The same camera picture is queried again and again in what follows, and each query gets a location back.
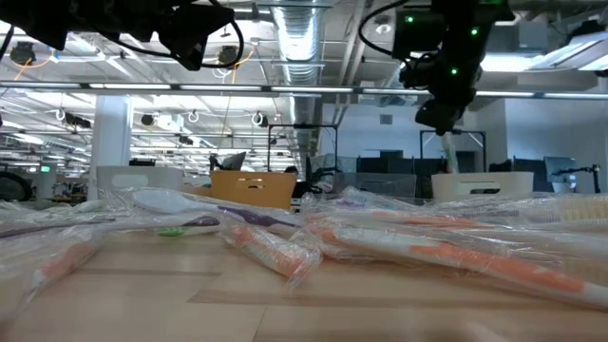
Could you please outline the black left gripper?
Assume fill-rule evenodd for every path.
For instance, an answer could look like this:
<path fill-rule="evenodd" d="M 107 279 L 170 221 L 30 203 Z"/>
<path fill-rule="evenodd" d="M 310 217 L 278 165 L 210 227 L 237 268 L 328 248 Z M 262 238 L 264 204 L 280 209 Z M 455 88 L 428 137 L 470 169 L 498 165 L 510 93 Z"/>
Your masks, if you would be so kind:
<path fill-rule="evenodd" d="M 186 69 L 198 71 L 202 66 L 208 37 L 234 18 L 234 11 L 222 5 L 183 4 L 160 20 L 159 39 L 172 58 Z"/>

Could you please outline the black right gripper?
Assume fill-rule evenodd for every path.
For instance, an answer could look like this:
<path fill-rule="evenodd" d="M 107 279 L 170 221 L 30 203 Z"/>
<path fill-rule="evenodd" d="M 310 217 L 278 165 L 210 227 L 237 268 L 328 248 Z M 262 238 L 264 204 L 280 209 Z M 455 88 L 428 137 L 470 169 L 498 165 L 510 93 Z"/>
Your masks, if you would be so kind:
<path fill-rule="evenodd" d="M 483 74 L 482 60 L 482 51 L 451 54 L 433 50 L 401 56 L 403 87 L 426 90 L 431 95 L 419 107 L 415 122 L 433 128 L 439 136 L 463 126 L 465 109 L 474 99 Z"/>

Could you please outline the green toothbrush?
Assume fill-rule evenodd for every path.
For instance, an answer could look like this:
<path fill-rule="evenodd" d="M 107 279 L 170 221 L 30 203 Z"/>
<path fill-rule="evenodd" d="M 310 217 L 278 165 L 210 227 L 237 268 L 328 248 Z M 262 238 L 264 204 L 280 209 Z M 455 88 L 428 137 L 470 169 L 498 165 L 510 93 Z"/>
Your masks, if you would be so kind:
<path fill-rule="evenodd" d="M 156 235 L 164 238 L 179 238 L 214 234 L 218 231 L 217 227 L 170 227 L 157 230 Z"/>
<path fill-rule="evenodd" d="M 459 172 L 459 163 L 453 137 L 450 132 L 443 135 L 442 146 L 446 153 L 447 172 L 457 174 Z"/>

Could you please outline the white plastic bin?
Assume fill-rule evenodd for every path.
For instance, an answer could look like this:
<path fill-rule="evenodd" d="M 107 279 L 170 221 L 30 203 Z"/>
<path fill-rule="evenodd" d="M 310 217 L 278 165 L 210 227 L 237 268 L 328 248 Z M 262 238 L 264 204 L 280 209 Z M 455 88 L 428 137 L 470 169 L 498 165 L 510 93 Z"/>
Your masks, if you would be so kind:
<path fill-rule="evenodd" d="M 96 187 L 98 197 L 127 188 L 163 188 L 180 191 L 183 174 L 177 168 L 156 166 L 98 166 Z"/>
<path fill-rule="evenodd" d="M 529 195 L 532 172 L 450 173 L 431 176 L 433 198 L 439 202 L 490 196 Z"/>

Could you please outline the long horizontal light bar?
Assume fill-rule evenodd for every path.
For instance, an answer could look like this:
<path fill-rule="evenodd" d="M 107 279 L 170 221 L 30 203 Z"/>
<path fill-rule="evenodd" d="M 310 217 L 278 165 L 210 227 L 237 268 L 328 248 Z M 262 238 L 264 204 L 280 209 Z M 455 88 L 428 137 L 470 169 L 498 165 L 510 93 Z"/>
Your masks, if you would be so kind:
<path fill-rule="evenodd" d="M 1 88 L 29 89 L 30 91 L 59 91 L 76 93 L 126 93 L 156 95 L 198 95 L 227 93 L 245 94 L 314 94 L 314 95 L 380 95 L 380 96 L 423 96 L 425 90 L 403 88 L 374 88 L 356 86 L 320 85 L 225 85 L 225 84 L 136 84 L 136 83 L 70 83 L 70 82 L 28 82 L 0 81 Z M 479 98 L 534 99 L 534 100 L 577 100 L 608 101 L 608 93 L 591 92 L 529 92 L 478 90 Z"/>

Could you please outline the orange wrapped toothbrush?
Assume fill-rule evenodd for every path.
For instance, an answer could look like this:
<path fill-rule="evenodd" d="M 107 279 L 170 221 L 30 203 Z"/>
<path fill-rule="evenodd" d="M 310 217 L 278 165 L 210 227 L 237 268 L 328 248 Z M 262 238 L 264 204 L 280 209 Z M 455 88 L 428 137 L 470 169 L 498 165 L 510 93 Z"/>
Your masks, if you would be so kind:
<path fill-rule="evenodd" d="M 307 232 L 318 240 L 351 252 L 395 262 L 418 260 L 498 278 L 534 294 L 608 309 L 608 287 L 570 276 L 536 263 L 479 249 L 461 247 L 447 239 L 416 236 L 403 229 L 321 226 Z"/>
<path fill-rule="evenodd" d="M 287 278 L 297 287 L 322 261 L 316 248 L 286 240 L 249 224 L 232 224 L 218 233 L 228 244 L 255 262 Z"/>
<path fill-rule="evenodd" d="M 465 218 L 455 218 L 449 216 L 433 216 L 433 215 L 419 215 L 404 212 L 388 212 L 388 211 L 376 211 L 372 213 L 375 219 L 393 222 L 397 224 L 405 225 L 421 225 L 421 226 L 434 226 L 434 227 L 479 227 L 482 226 L 480 222 L 469 220 Z"/>
<path fill-rule="evenodd" d="M 72 227 L 0 239 L 0 324 L 35 295 L 90 259 L 105 240 L 92 228 Z"/>

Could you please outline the grey desk monitor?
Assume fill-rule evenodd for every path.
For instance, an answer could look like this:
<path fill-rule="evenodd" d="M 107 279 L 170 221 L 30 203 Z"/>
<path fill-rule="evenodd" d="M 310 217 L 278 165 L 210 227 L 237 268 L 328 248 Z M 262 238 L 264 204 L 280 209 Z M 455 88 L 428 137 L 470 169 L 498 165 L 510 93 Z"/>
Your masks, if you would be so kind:
<path fill-rule="evenodd" d="M 545 157 L 547 180 L 553 185 L 556 194 L 572 194 L 576 191 L 577 179 L 573 170 L 577 162 L 567 157 Z"/>

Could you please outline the white building pillar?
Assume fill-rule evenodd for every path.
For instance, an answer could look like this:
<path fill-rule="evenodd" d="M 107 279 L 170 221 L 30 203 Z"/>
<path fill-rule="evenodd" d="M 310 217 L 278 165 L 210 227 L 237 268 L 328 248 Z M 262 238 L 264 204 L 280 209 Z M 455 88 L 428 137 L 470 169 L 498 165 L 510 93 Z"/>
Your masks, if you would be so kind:
<path fill-rule="evenodd" d="M 98 95 L 96 97 L 91 158 L 89 167 L 88 200 L 98 198 L 99 166 L 127 166 L 133 113 L 127 95 Z"/>

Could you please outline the tilted grey monitor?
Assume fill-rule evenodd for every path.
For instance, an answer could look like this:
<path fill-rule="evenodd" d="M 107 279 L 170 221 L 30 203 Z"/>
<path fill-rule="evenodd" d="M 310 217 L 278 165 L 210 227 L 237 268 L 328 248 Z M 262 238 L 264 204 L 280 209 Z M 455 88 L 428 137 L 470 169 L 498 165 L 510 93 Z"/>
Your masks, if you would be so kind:
<path fill-rule="evenodd" d="M 220 169 L 224 171 L 240 171 L 244 163 L 246 152 L 240 152 L 235 155 L 224 158 L 221 162 Z"/>

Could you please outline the orange plastic bin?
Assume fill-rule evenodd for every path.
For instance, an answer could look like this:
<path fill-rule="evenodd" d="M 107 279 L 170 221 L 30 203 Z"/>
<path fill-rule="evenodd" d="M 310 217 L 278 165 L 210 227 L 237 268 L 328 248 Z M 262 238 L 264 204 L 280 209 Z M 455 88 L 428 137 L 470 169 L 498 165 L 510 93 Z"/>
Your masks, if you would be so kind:
<path fill-rule="evenodd" d="M 288 173 L 214 171 L 211 193 L 219 200 L 289 210 L 296 176 Z"/>

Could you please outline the black frame stand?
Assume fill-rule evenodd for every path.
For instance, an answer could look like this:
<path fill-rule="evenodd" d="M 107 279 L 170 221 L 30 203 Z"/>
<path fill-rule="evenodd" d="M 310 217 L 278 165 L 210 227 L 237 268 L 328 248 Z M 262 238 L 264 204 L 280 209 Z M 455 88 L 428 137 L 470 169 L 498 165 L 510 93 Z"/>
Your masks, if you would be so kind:
<path fill-rule="evenodd" d="M 278 135 L 274 135 L 272 133 L 274 128 L 290 128 L 294 131 L 298 131 L 298 130 L 319 130 L 321 132 L 323 132 L 324 129 L 328 128 L 328 129 L 332 129 L 334 131 L 334 137 L 333 137 L 333 167 L 330 168 L 325 168 L 327 171 L 333 171 L 335 172 L 339 172 L 339 167 L 338 167 L 338 125 L 336 124 L 314 124 L 314 123 L 292 123 L 292 124 L 288 124 L 288 123 L 269 123 L 269 125 L 266 127 L 267 128 L 267 144 L 266 144 L 266 150 L 267 150 L 267 161 L 266 161 L 266 167 L 267 167 L 267 171 L 270 172 L 271 170 L 271 159 L 270 159 L 270 153 L 271 153 L 271 149 L 272 149 L 272 140 L 274 138 L 276 138 Z M 313 152 L 311 152 L 310 150 L 308 150 L 306 153 L 302 153 L 300 151 L 300 157 L 301 155 L 304 155 L 304 157 L 306 158 L 304 161 L 304 166 L 305 166 L 305 171 L 306 171 L 306 175 L 308 175 L 311 170 L 312 170 L 312 165 L 310 164 L 310 157 L 313 156 Z"/>
<path fill-rule="evenodd" d="M 486 135 L 483 131 L 454 129 L 450 132 L 456 148 L 459 173 L 484 172 L 487 168 Z M 419 159 L 440 160 L 447 163 L 442 137 L 434 130 L 418 133 Z"/>

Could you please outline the silver ribbed air duct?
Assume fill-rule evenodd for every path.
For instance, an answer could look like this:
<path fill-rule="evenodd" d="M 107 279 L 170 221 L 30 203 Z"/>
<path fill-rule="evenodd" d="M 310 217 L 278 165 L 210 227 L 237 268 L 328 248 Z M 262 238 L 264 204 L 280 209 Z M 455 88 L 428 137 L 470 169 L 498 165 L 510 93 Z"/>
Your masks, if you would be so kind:
<path fill-rule="evenodd" d="M 297 5 L 305 0 L 277 0 L 278 6 L 271 12 L 277 27 L 280 59 L 287 62 L 282 67 L 284 82 L 288 86 L 317 86 L 319 83 L 320 39 L 323 12 L 321 8 Z M 293 97 L 290 99 L 290 116 L 293 124 L 311 124 L 316 99 Z M 312 151 L 311 131 L 297 129 L 295 150 L 305 158 Z"/>

